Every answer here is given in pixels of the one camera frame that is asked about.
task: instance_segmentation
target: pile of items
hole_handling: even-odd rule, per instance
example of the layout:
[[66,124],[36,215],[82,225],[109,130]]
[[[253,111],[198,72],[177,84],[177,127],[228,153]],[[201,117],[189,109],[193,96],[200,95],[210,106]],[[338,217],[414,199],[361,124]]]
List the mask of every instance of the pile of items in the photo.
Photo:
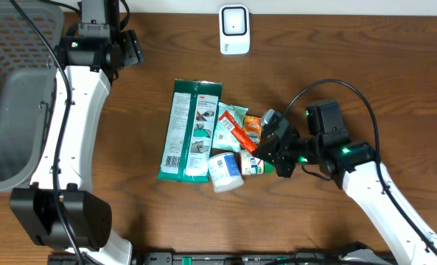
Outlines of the pile of items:
[[[222,87],[175,81],[158,179],[207,183],[210,175],[215,192],[223,192],[241,186],[242,175],[273,171],[269,163],[251,155],[261,140],[260,118],[247,116],[246,107],[220,102]],[[231,152],[210,158],[211,147]]]

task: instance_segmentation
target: red packet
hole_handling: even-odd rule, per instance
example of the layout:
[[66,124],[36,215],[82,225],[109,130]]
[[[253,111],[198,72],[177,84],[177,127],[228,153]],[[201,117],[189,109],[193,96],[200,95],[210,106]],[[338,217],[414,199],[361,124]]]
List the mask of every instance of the red packet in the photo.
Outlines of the red packet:
[[257,149],[257,145],[249,138],[248,134],[241,128],[241,126],[235,122],[233,116],[228,111],[225,111],[224,114],[219,117],[219,120],[223,126],[234,135],[246,151],[251,154]]

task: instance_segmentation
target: blue label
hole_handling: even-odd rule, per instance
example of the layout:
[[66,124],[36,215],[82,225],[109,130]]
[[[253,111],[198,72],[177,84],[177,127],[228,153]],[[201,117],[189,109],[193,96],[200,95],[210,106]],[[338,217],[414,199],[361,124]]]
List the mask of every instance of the blue label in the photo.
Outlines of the blue label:
[[223,159],[225,159],[226,168],[228,169],[228,173],[231,177],[240,176],[240,169],[236,164],[236,159],[234,159],[233,155],[226,155]]

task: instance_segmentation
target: barcode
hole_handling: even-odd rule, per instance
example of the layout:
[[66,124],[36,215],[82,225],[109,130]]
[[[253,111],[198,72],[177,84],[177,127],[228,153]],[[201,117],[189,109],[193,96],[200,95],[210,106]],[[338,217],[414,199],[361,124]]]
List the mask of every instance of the barcode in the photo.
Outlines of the barcode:
[[180,162],[181,162],[181,157],[167,156],[166,166],[178,168]]
[[227,119],[227,118],[223,118],[221,120],[221,123],[223,124],[223,126],[225,126],[226,129],[228,130],[233,130],[234,129],[234,125]]

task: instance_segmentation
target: white scanner device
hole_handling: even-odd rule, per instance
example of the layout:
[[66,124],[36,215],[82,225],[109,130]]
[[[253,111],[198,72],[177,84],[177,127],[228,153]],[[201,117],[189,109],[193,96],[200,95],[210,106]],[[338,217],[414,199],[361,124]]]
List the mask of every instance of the white scanner device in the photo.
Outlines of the white scanner device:
[[220,8],[219,17],[221,53],[248,53],[251,44],[248,8],[242,4],[226,5]]

